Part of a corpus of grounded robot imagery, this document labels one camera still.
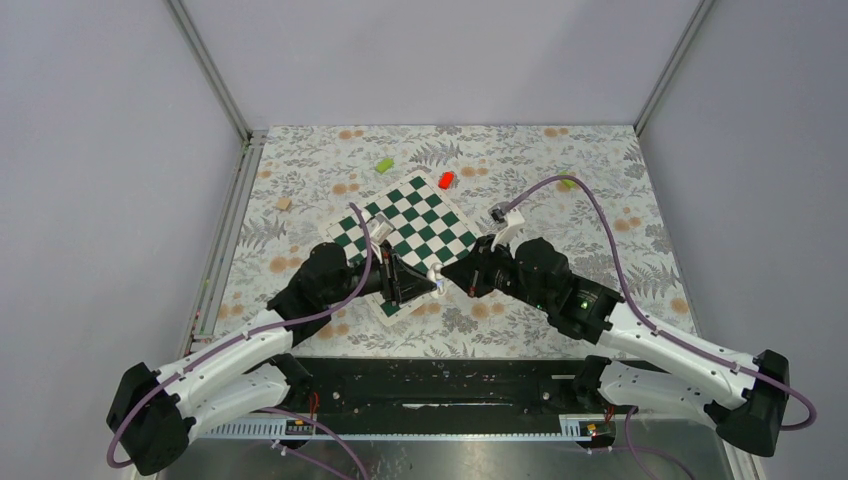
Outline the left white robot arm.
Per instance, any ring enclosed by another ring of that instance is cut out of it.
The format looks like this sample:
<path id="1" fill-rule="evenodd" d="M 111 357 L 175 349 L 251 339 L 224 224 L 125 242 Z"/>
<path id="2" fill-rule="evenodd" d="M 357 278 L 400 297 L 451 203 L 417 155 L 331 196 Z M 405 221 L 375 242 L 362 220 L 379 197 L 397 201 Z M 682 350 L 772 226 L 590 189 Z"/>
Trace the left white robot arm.
<path id="1" fill-rule="evenodd" d="M 289 284 L 239 330 L 181 360 L 125 371 L 107 415 L 108 465 L 157 473 L 222 424 L 278 405 L 301 409 L 312 377 L 291 349 L 355 298 L 379 294 L 401 306 L 438 290 L 441 269 L 439 262 L 414 268 L 388 242 L 355 265 L 335 243 L 314 247 Z"/>

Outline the white earbud case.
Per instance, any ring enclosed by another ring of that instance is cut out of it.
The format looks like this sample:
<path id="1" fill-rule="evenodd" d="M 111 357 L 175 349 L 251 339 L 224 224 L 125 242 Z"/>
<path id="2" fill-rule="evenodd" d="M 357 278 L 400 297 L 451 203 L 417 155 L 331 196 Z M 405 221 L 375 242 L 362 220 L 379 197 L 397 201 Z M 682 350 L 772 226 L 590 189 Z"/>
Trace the white earbud case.
<path id="1" fill-rule="evenodd" d="M 445 277 L 441 273 L 442 268 L 442 263 L 433 263 L 426 274 L 427 279 L 435 285 L 435 288 L 430 292 L 430 296 L 433 298 L 439 298 L 446 293 Z"/>

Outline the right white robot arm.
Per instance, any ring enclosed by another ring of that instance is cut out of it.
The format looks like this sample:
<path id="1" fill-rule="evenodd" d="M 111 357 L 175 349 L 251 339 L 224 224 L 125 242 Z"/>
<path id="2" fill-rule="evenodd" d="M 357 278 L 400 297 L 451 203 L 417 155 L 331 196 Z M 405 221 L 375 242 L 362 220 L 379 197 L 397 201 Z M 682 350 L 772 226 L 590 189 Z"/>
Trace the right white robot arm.
<path id="1" fill-rule="evenodd" d="M 713 428 L 750 454 L 774 455 L 788 402 L 778 387 L 788 378 L 784 356 L 734 352 L 671 326 L 650 329 L 621 294 L 572 273 L 567 257 L 541 238 L 512 252 L 482 237 L 465 257 L 436 264 L 427 276 L 439 286 L 451 281 L 470 297 L 499 291 L 543 312 L 567 337 L 651 364 L 644 370 L 587 356 L 572 381 L 583 410 L 635 406 L 670 413 Z"/>

